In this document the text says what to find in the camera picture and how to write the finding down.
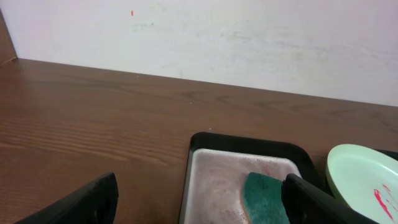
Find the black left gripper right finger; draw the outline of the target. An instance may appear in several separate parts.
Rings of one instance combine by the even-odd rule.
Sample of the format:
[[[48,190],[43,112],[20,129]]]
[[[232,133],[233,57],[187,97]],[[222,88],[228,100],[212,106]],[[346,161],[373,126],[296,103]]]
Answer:
[[[281,198],[291,223],[376,224],[295,174],[282,182]]]

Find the green and yellow sponge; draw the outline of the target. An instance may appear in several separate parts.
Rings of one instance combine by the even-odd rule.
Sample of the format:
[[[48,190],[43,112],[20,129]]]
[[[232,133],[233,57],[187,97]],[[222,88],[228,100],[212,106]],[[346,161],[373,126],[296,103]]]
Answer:
[[[244,210],[251,224],[289,224],[281,197],[282,181],[250,172],[243,185]]]

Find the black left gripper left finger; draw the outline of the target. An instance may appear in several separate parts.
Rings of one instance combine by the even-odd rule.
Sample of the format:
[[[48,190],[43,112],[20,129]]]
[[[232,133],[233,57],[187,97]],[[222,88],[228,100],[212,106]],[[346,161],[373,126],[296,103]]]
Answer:
[[[116,176],[111,172],[19,220],[17,224],[113,224],[118,197]]]

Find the mint green plate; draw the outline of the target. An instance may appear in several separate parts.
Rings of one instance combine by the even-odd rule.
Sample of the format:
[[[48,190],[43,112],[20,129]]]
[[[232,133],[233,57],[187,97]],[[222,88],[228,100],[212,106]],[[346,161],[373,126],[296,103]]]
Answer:
[[[326,179],[333,196],[378,223],[397,223],[397,160],[354,144],[328,154]]]

